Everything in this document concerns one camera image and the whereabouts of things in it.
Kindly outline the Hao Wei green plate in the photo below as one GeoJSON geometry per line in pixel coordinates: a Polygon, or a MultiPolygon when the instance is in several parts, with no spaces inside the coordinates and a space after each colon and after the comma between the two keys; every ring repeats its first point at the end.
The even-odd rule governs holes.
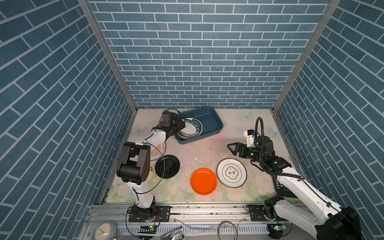
{"type": "Polygon", "coordinates": [[[203,133],[203,125],[196,118],[182,119],[185,127],[178,132],[178,136],[185,140],[200,136],[203,133]]]}

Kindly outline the white plate quatrefoil pattern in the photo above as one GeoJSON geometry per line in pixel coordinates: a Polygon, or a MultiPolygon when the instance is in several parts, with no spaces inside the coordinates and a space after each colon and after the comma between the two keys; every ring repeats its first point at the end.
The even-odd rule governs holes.
{"type": "Polygon", "coordinates": [[[229,188],[240,188],[247,180],[245,166],[235,159],[224,159],[217,166],[217,177],[220,182],[229,188]]]}

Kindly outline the cream plate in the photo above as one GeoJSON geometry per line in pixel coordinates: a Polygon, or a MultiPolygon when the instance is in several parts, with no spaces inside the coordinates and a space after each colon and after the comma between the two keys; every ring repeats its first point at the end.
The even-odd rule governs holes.
{"type": "Polygon", "coordinates": [[[155,175],[156,175],[155,167],[153,164],[150,164],[150,172],[147,178],[148,184],[151,184],[153,182],[155,175]]]}

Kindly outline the white plate orange sunburst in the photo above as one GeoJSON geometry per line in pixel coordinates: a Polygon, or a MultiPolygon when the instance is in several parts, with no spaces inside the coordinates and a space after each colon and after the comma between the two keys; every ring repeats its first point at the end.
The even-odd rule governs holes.
{"type": "Polygon", "coordinates": [[[156,161],[164,155],[167,149],[166,143],[161,143],[157,147],[153,148],[151,147],[152,151],[150,153],[150,161],[156,161]]]}

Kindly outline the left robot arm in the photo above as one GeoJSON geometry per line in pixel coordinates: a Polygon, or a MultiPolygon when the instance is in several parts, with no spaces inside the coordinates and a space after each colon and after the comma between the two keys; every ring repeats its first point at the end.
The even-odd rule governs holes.
{"type": "Polygon", "coordinates": [[[131,189],[140,210],[156,207],[156,200],[147,182],[150,173],[151,152],[186,127],[179,119],[180,111],[170,108],[162,112],[159,123],[148,136],[136,142],[125,142],[118,157],[116,174],[131,189]]]}

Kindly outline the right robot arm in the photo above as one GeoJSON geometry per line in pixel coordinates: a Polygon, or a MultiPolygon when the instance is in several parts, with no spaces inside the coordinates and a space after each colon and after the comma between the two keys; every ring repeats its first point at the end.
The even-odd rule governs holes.
{"type": "Polygon", "coordinates": [[[265,201],[266,218],[285,219],[317,240],[364,239],[359,214],[332,201],[300,176],[288,161],[275,154],[268,137],[250,135],[246,144],[233,143],[227,147],[234,156],[256,163],[257,168],[272,176],[309,209],[304,211],[283,196],[274,196],[265,201]]]}

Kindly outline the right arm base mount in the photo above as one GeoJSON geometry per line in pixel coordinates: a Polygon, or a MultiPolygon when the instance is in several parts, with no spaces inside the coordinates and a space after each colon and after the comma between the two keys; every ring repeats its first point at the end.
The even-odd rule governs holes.
{"type": "Polygon", "coordinates": [[[250,215],[252,222],[262,222],[262,221],[284,221],[284,218],[280,218],[275,211],[276,204],[267,204],[267,205],[247,205],[246,211],[250,215]]]}

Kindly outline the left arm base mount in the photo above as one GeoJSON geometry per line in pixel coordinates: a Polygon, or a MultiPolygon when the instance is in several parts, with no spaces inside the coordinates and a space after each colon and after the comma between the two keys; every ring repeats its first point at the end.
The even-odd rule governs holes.
{"type": "Polygon", "coordinates": [[[160,221],[169,222],[171,213],[170,206],[151,206],[147,209],[133,206],[128,213],[130,223],[144,223],[160,221]]]}

